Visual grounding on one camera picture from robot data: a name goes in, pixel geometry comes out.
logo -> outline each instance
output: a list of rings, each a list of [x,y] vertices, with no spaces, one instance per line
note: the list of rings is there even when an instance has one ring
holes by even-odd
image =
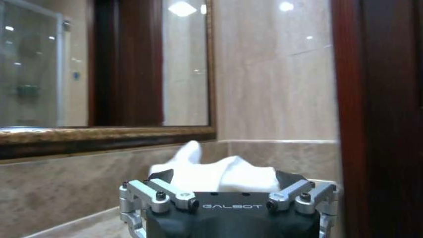
[[[237,204],[237,205],[219,205],[219,204],[217,204],[217,205],[213,205],[213,204],[205,204],[203,205],[203,208],[222,208],[222,209],[254,209],[254,208],[257,208],[257,209],[259,209],[261,207],[263,207],[263,205],[249,205],[249,204],[246,204],[246,205],[241,205],[241,204]]]

backsplash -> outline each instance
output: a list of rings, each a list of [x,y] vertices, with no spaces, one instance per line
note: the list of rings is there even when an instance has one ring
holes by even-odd
[[[22,237],[119,205],[123,181],[145,179],[181,146],[139,148],[0,165],[0,237]],[[203,161],[227,156],[227,144],[202,144]]]
[[[342,184],[341,151],[335,141],[230,141],[229,154],[255,166],[305,175],[309,179]]]

mirror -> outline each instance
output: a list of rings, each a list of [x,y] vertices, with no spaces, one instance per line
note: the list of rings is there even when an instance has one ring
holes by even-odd
[[[0,127],[209,126],[206,0],[0,0]]]

marble countertop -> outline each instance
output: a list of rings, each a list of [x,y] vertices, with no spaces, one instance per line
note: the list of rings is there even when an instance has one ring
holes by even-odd
[[[96,213],[26,238],[131,238],[129,225],[119,218],[119,208]]]

silver metal bracket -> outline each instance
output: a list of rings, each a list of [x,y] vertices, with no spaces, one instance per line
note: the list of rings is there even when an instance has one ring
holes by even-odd
[[[330,182],[322,182],[309,193],[295,198],[295,210],[303,214],[321,212],[321,238],[331,237],[331,230],[338,215],[339,189]]]
[[[126,182],[121,188],[121,220],[129,223],[131,236],[147,238],[143,228],[142,214],[147,209],[154,213],[170,211],[171,201],[179,209],[194,212],[199,207],[199,202],[194,192],[183,192],[171,184],[155,178],[142,183],[138,180]]]
[[[197,200],[194,192],[181,191],[177,187],[174,187],[171,184],[169,184],[158,178],[150,180],[147,184],[155,190],[162,190],[166,192],[166,194],[171,197],[171,200],[175,203],[177,208],[187,210],[190,212],[197,211],[201,203]]]
[[[337,186],[329,182],[323,182],[310,193],[301,194],[295,198],[295,209],[299,213],[313,214],[319,203],[323,201],[333,203],[337,197]]]
[[[301,180],[285,190],[273,192],[270,194],[270,201],[267,203],[269,210],[271,212],[289,210],[291,202],[302,193],[309,192],[313,186],[314,185],[311,182]]]

